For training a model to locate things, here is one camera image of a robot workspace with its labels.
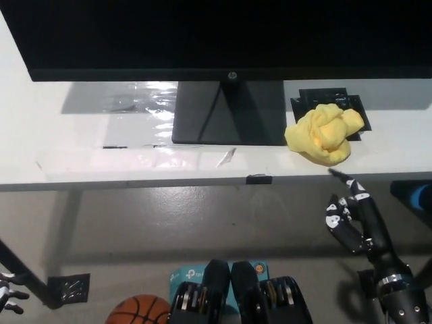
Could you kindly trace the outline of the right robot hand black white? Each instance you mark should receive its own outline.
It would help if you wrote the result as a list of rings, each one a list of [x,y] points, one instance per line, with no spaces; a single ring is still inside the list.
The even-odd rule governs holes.
[[[373,266],[373,280],[386,277],[412,278],[409,266],[396,254],[387,226],[370,193],[352,176],[330,168],[329,173],[345,184],[351,195],[330,196],[325,225],[330,234],[355,255],[365,254]]]

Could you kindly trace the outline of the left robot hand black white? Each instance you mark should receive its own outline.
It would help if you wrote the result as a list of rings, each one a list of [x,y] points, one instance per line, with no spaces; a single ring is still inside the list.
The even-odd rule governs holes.
[[[26,273],[1,273],[1,311],[13,311],[17,315],[24,313],[24,309],[13,299],[27,300],[30,295],[26,292],[13,290],[10,285],[23,286],[27,277]]]

